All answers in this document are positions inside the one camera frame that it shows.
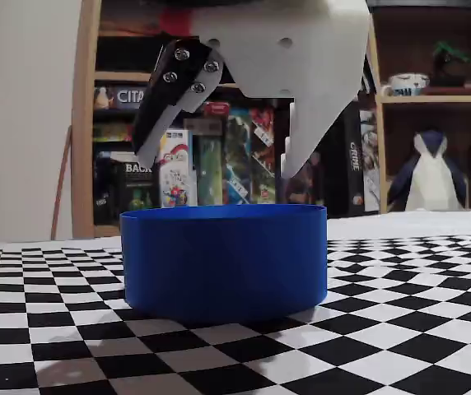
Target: penguin plush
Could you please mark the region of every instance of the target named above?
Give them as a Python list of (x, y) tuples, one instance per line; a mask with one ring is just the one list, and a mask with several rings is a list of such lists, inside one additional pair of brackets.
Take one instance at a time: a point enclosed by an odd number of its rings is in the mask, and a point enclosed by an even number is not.
[(428, 130), (417, 133), (413, 142), (416, 152), (391, 184), (388, 205), (394, 204), (394, 211), (463, 210), (466, 183), (462, 172), (445, 156), (445, 135)]

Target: wooden shelf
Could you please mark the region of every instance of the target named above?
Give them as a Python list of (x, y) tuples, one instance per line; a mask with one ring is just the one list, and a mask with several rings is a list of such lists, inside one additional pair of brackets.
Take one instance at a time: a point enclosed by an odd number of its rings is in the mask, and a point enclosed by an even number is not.
[(463, 96), (377, 96), (383, 105), (410, 105), (427, 103), (471, 103), (471, 95)]
[(95, 72), (95, 79), (99, 81), (148, 82), (151, 76), (149, 72)]
[(120, 229), (113, 225), (95, 226), (95, 237), (114, 237), (120, 236)]

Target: checkerboard pattern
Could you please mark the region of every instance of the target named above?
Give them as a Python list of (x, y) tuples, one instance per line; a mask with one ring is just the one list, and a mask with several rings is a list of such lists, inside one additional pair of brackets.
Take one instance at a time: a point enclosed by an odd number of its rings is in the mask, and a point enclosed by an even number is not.
[(121, 258), (0, 250), (0, 394), (471, 394), (471, 236), (330, 241), (322, 305), (210, 328), (131, 310)]

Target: blue plastic container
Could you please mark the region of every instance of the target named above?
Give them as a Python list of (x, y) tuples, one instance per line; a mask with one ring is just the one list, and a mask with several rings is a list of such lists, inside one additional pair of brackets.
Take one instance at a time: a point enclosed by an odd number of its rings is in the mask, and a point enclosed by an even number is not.
[(185, 323), (245, 323), (310, 309), (327, 294), (326, 221), (325, 207), (303, 205), (126, 212), (126, 301)]

